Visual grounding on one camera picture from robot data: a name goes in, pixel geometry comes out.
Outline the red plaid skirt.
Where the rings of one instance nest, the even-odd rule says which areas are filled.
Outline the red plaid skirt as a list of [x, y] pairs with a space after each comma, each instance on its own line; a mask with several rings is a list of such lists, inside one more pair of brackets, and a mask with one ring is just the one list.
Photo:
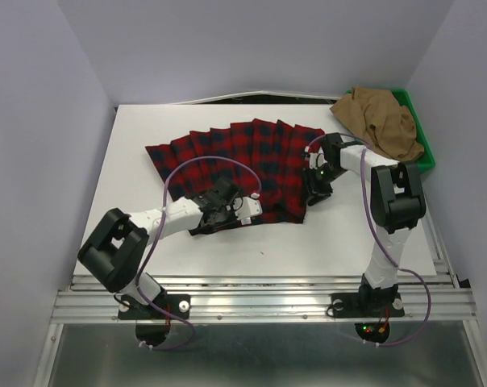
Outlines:
[[190, 131], [167, 144], [145, 150], [162, 180], [171, 182], [172, 200], [209, 189], [225, 177], [245, 194], [258, 192], [262, 215], [252, 224], [301, 224], [304, 151], [323, 130], [281, 120], [231, 123], [209, 131]]

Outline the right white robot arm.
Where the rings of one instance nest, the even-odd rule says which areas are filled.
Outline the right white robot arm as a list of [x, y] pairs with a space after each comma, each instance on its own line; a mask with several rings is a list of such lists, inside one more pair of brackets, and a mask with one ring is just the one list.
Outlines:
[[356, 304], [375, 314], [392, 303], [398, 291], [398, 272], [405, 243], [423, 218], [427, 205], [418, 166], [381, 156], [354, 135], [330, 133], [309, 142], [303, 150], [302, 205], [314, 206], [333, 194], [331, 183], [351, 171], [360, 177], [364, 211], [374, 246]]

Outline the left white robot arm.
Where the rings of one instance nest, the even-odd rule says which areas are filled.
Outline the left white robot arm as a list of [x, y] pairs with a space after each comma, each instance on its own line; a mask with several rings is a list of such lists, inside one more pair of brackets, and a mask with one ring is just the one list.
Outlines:
[[181, 197], [161, 208], [139, 213], [108, 210], [77, 254], [110, 293], [137, 302], [146, 317], [164, 311], [164, 288], [140, 271], [144, 251], [154, 242], [181, 231], [216, 231], [260, 213], [260, 204], [222, 177], [210, 189]]

